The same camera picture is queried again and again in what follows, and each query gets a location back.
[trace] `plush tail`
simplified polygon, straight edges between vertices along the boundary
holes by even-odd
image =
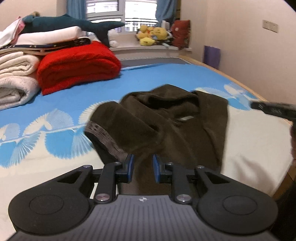
[[[96,35],[98,40],[100,40],[107,47],[110,47],[109,39],[108,39],[108,31],[125,25],[124,23],[117,22],[117,21],[106,21],[106,22],[92,23],[92,24],[94,25],[92,32]]]

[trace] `shark plush toy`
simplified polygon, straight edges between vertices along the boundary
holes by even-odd
[[[64,14],[59,17],[36,17],[34,15],[28,15],[23,18],[23,21],[25,23],[25,28],[21,34],[48,32],[78,26],[83,31],[93,32],[96,37],[107,47],[110,47],[108,31],[125,25],[124,23],[117,21],[92,23],[88,20],[73,18],[68,14]]]

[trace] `metal bolt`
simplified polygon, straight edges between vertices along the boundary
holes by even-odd
[[[191,197],[187,194],[180,194],[177,196],[177,200],[180,202],[188,202],[191,200]]]
[[[100,193],[96,195],[96,200],[104,202],[110,199],[109,194],[107,193]]]

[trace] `hand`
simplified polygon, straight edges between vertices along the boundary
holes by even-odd
[[[291,145],[292,145],[292,150],[291,150],[291,154],[293,157],[293,166],[296,166],[296,130],[294,129],[293,126],[291,126],[290,129],[290,135],[291,135]]]

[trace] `bed sheet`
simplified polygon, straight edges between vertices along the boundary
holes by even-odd
[[[251,110],[249,101],[255,96],[208,68],[191,64],[128,67],[113,80],[39,94],[24,106],[0,111],[0,240],[14,232],[7,208],[16,194],[83,164],[103,167],[83,133],[98,105],[163,84],[228,99],[222,173],[267,194],[275,192],[292,160],[287,122]]]

